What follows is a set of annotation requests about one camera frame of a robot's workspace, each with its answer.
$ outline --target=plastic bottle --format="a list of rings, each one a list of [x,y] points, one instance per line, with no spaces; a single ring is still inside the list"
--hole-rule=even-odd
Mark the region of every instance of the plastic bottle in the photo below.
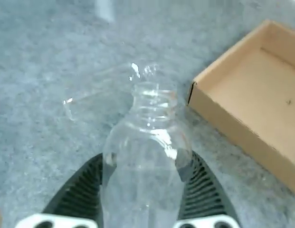
[[[175,118],[174,91],[138,83],[129,114],[103,151],[105,228],[171,228],[192,175],[192,150]]]

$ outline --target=screw hole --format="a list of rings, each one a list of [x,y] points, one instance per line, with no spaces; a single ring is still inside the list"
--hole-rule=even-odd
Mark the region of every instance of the screw hole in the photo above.
[[[49,221],[45,221],[45,222],[41,222],[39,223],[37,226],[35,226],[34,228],[52,228],[53,224],[52,222]]]
[[[232,228],[229,223],[226,222],[217,222],[215,228]]]
[[[182,226],[180,226],[180,228],[195,228],[192,224],[183,224]]]

